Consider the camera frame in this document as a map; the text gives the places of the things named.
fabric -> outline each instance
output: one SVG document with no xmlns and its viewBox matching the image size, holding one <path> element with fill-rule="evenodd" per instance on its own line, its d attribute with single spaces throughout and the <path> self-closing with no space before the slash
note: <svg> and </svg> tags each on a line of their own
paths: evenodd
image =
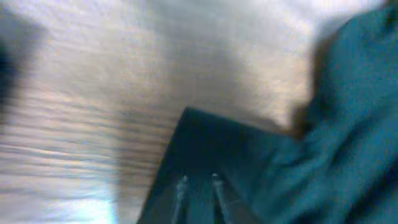
<svg viewBox="0 0 398 224">
<path fill-rule="evenodd" d="M 186 223 L 214 223 L 220 173 L 262 223 L 398 220 L 398 5 L 338 34 L 301 141 L 187 109 L 146 203 L 190 178 Z"/>
</svg>

garment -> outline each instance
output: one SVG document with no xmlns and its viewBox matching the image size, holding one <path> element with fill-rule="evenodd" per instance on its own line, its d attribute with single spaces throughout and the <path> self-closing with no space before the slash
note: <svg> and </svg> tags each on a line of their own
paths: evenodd
<svg viewBox="0 0 398 224">
<path fill-rule="evenodd" d="M 190 178 L 186 223 L 214 223 L 219 173 L 261 223 L 398 221 L 398 5 L 350 20 L 325 60 L 301 141 L 187 109 L 143 216 Z"/>
</svg>

dark object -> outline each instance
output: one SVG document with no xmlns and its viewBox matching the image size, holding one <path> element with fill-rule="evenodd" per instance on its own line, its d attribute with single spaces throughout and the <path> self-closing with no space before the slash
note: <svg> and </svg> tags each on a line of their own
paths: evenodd
<svg viewBox="0 0 398 224">
<path fill-rule="evenodd" d="M 185 110 L 139 223 L 396 223 L 397 4 L 339 31 L 307 121 L 295 141 Z"/>
</svg>

wood grain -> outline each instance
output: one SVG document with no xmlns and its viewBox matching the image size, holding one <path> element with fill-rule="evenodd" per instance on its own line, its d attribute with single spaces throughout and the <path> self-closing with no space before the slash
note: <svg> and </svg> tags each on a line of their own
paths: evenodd
<svg viewBox="0 0 398 224">
<path fill-rule="evenodd" d="M 0 223 L 134 223 L 184 107 L 291 129 L 319 41 L 380 3 L 0 1 Z"/>
</svg>

light brown wood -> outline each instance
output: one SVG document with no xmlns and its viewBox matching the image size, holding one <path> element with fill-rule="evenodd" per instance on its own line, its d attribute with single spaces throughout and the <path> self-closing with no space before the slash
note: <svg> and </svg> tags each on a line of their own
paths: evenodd
<svg viewBox="0 0 398 224">
<path fill-rule="evenodd" d="M 135 223 L 184 107 L 292 129 L 318 43 L 381 3 L 1 1 L 0 223 Z"/>
</svg>

